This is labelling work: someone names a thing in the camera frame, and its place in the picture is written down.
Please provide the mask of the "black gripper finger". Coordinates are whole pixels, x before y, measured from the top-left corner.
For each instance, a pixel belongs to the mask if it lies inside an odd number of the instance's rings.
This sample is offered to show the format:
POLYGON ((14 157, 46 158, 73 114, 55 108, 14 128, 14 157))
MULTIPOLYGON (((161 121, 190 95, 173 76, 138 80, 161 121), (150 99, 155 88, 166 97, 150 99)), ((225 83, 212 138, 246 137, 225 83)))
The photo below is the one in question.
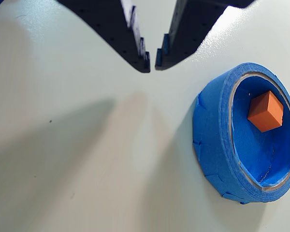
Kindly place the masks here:
POLYGON ((156 70, 166 70, 194 54, 227 7, 246 8, 253 0, 178 0, 169 32, 157 49, 156 70))
POLYGON ((130 0, 60 0, 92 27, 127 63, 150 72, 150 55, 140 34, 137 8, 130 0))

